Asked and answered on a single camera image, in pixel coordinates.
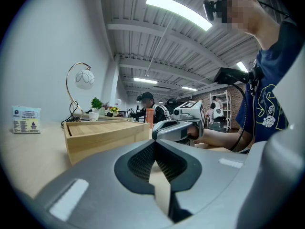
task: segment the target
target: corrugated metal ceiling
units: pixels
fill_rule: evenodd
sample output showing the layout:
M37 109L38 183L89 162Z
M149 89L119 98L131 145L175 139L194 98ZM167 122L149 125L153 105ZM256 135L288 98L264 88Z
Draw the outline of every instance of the corrugated metal ceiling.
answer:
M203 0L175 1L188 6L205 17ZM227 66L232 66L243 58L244 64L249 68L251 67L249 64L252 64L259 47L255 38L250 35L236 31L228 31L220 25L213 25L208 31L204 31L179 15L173 15L171 12L157 7L147 6L146 0L112 0L112 21L138 21L145 22L147 26L158 25L165 28L172 16L173 20L168 28L167 34L170 31L175 31L184 36L184 38L191 39L200 44L199 46L205 47L214 53ZM115 42L114 54L118 53L122 58L145 61L151 60L161 39L160 36L138 31L111 30L111 33L113 33ZM215 62L206 58L205 55L195 52L184 43L177 43L168 38L162 39L157 49L154 62L182 69L211 81L217 73L217 69L220 67ZM145 74L145 70L120 68L120 75L123 81L125 77L144 77ZM170 73L150 71L149 78L180 86L187 84L192 84L196 88L205 86L202 82L193 83L190 80L174 76ZM142 83L124 82L124 84L126 89L128 87L139 87L141 91L145 91L150 88L150 86L148 87Z

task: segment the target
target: man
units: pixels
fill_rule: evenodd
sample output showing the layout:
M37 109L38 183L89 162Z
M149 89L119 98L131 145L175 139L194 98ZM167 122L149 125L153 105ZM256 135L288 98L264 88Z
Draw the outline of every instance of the man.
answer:
M221 100L217 96L213 96L213 103L215 103L220 109L223 109L224 107L223 102L221 102Z
M283 110L272 90L293 64L304 40L295 25L288 22L278 24L264 11L257 0L221 1L227 22L233 28L253 35L262 47L256 56L256 63L262 69L264 77L256 90L254 109L249 85L246 86L247 121L242 138L234 149L237 152L246 148L254 135L255 142L265 141L273 133L287 127ZM242 102L236 117L240 126L244 125L244 112L244 102ZM205 129L203 137L197 143L230 149L237 142L241 131L240 128L238 133L220 133ZM188 133L194 137L198 136L196 128L189 128Z
M211 108L205 113L205 117L208 118L209 120L209 125L214 123L213 120L213 113L214 113L214 108L216 107L215 103L211 103Z
M154 110L153 112L153 123L158 123L159 121L166 120L167 116L169 115L169 112L166 111L166 108L164 106L158 106L154 104L153 95L149 92L145 92L142 94L141 103L143 105L143 109L139 113L131 113L130 116L133 118L139 118L146 115L146 109L152 108Z

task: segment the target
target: white cup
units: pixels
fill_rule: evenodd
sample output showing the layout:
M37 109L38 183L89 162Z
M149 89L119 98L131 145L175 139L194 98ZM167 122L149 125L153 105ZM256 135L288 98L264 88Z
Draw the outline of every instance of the white cup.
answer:
M100 113L89 112L90 121L98 121Z

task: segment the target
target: brick wall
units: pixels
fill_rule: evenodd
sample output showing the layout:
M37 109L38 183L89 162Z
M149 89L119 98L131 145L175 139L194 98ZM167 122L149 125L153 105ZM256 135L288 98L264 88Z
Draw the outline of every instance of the brick wall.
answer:
M245 92L245 84L240 84L239 87ZM233 86L228 86L225 88L221 88L218 90L206 92L203 94L198 94L193 96L193 100L202 100L204 111L210 109L210 94L222 94L225 90L227 90L231 94L231 104L232 104L232 125L231 128L239 129L240 125L235 121L236 115L238 114L239 107L242 103L243 96L242 94ZM190 97L186 97L183 99L179 99L180 101L189 101Z

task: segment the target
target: ceiling light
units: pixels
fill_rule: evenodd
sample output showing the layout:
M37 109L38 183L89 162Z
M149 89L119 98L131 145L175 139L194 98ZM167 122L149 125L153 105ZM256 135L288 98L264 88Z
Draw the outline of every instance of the ceiling light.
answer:
M237 63L237 66L242 70L242 71L245 71L245 72L248 72L246 66L243 64L243 62L238 62Z
M141 79L141 78L134 78L135 82L145 82L150 84L157 84L157 81L147 80L147 79Z
M187 87L187 86L183 86L182 89L186 89L186 90L190 90L190 91L197 91L197 89L193 89L193 88L190 88L190 87Z
M174 0L146 0L146 4L179 14L180 16L185 17L186 19L195 23L205 31L207 31L212 26L212 24L200 14Z

